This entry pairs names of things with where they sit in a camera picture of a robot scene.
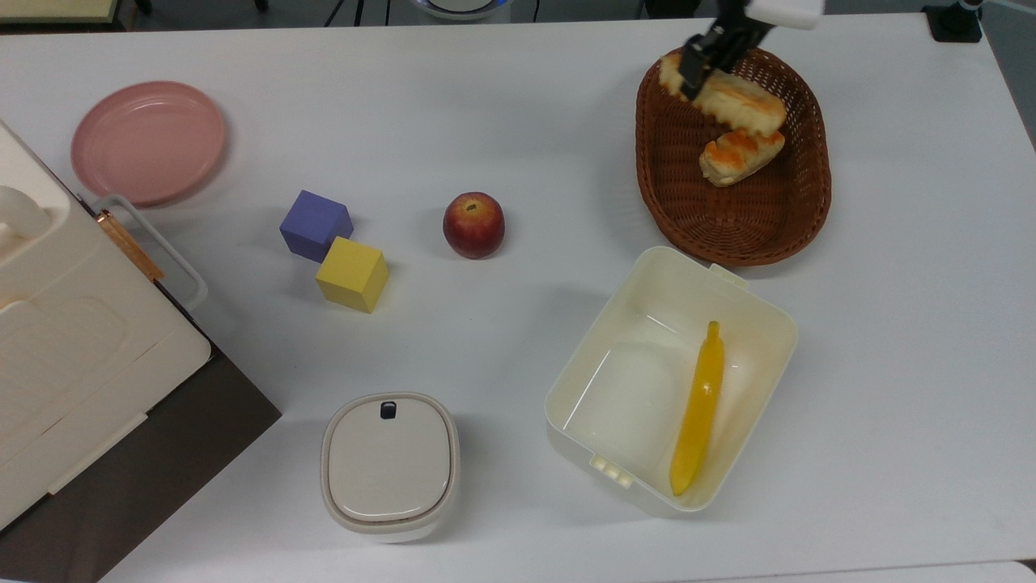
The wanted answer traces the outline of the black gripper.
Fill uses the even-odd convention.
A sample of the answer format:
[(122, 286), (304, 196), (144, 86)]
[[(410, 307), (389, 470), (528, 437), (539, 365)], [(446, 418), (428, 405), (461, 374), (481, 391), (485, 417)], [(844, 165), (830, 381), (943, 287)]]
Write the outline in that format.
[(747, 14), (749, 1), (717, 1), (718, 14), (706, 34), (688, 38), (681, 49), (681, 95), (693, 103), (714, 71), (731, 74), (735, 66), (774, 28)]

